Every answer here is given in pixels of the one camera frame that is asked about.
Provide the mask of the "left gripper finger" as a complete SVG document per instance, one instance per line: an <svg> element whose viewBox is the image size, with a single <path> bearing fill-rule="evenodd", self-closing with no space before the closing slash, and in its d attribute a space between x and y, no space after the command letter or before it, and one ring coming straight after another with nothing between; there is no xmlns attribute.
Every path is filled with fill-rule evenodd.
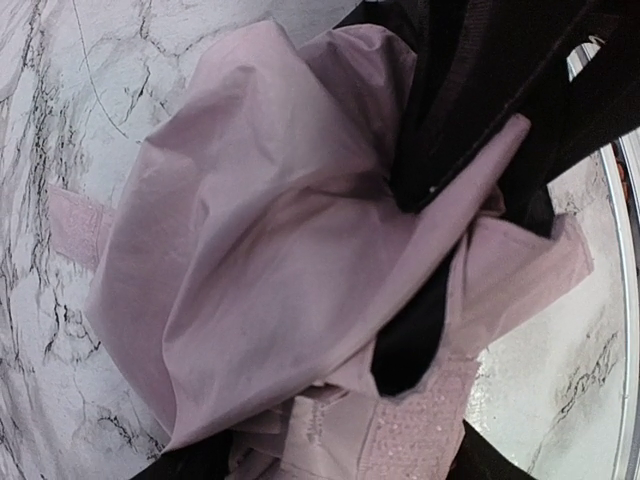
<svg viewBox="0 0 640 480"><path fill-rule="evenodd" d="M504 216L546 235L548 184L639 125L635 1L364 1L344 19L366 23L417 56L389 180L405 212L521 114L531 128L498 182Z"/></svg>

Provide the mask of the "pink and black umbrella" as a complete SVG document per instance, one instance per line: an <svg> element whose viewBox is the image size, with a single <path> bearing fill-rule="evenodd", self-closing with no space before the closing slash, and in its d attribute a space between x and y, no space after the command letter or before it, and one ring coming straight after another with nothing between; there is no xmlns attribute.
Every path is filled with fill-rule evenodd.
<svg viewBox="0 0 640 480"><path fill-rule="evenodd" d="M230 433L224 479L443 479L480 352L591 273L573 218L505 218L522 115L399 210L415 60L372 24L301 47L243 27L201 57L116 209L50 189L53 248L94 271L87 318L167 458Z"/></svg>

